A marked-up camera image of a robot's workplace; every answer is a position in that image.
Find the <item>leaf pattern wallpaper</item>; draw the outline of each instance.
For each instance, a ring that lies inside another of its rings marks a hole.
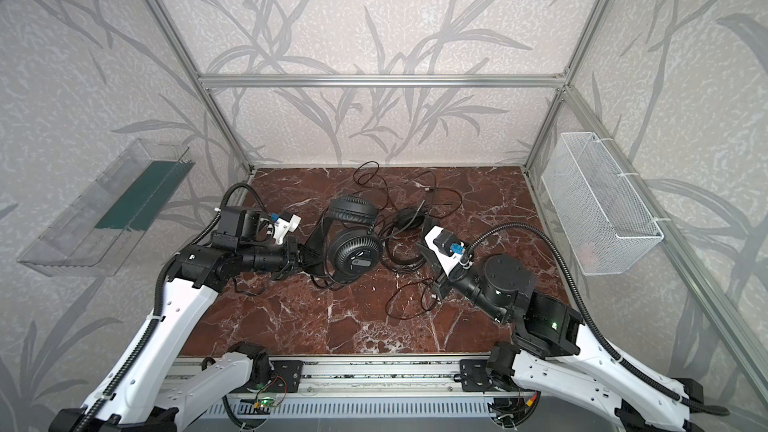
[[[0,429],[47,430],[120,357],[175,248],[246,177],[141,0],[0,0]],[[110,278],[16,257],[135,138],[196,164]]]
[[[616,0],[576,78],[577,89],[763,345],[766,4]],[[566,109],[547,147],[558,132],[578,130]],[[534,185],[558,230],[538,180],[547,159],[543,154],[534,164]],[[555,235],[567,244],[562,230]],[[765,408],[658,248],[625,274],[580,275],[579,286],[611,340],[672,376],[702,380],[710,397],[729,403],[725,422],[732,430],[768,430]],[[713,418],[697,419],[706,430],[723,427]]]
[[[203,73],[560,73],[594,0],[163,0]],[[552,90],[216,90],[254,163],[510,162]]]

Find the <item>wire mesh basket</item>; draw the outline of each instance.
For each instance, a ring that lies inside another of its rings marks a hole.
[[[664,238],[592,132],[560,134],[542,181],[584,275],[626,272]]]

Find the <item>headphones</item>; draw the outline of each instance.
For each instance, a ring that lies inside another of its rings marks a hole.
[[[331,201],[319,227],[315,227],[306,244],[322,253],[334,221],[358,225],[335,236],[328,246],[327,258],[333,266],[332,280],[335,283],[351,284],[379,263],[383,245],[373,232],[378,217],[379,209],[362,197],[345,195]],[[305,271],[318,277],[327,276],[323,264]]]

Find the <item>table surface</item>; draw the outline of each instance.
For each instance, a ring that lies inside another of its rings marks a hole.
[[[424,168],[382,168],[389,186],[416,176]],[[441,220],[441,226],[465,242],[473,241],[491,226],[521,221],[541,228],[531,194],[517,167],[431,168],[438,186],[463,195],[462,206]],[[291,211],[302,217],[295,235],[303,242],[329,200],[345,192],[360,190],[352,180],[353,168],[261,169],[254,187],[270,212]],[[426,198],[425,175],[389,192],[390,204],[383,213],[417,207]],[[386,197],[376,191],[363,196],[383,206]],[[438,191],[433,215],[458,205],[454,192]],[[253,201],[248,198],[246,205]],[[331,238],[341,228],[335,224]],[[394,245],[398,256],[414,253],[418,231]],[[542,240],[523,230],[507,230],[491,236],[478,248],[476,257],[506,253],[516,257],[536,275],[537,289],[568,302],[552,254]],[[272,355],[487,352],[495,341],[509,341],[512,327],[499,326],[466,299],[452,292],[426,314],[412,320],[388,317],[385,305],[398,287],[433,276],[429,266],[408,275],[396,275],[380,264],[354,284],[338,292],[319,290],[306,274],[282,282],[265,275],[245,274],[239,288],[261,292],[258,297],[237,294],[232,282],[197,324],[182,349],[182,355],[217,356],[238,341],[265,346]],[[390,314],[399,317],[420,312],[421,284],[405,287],[390,304]],[[425,294],[425,305],[432,300]]]

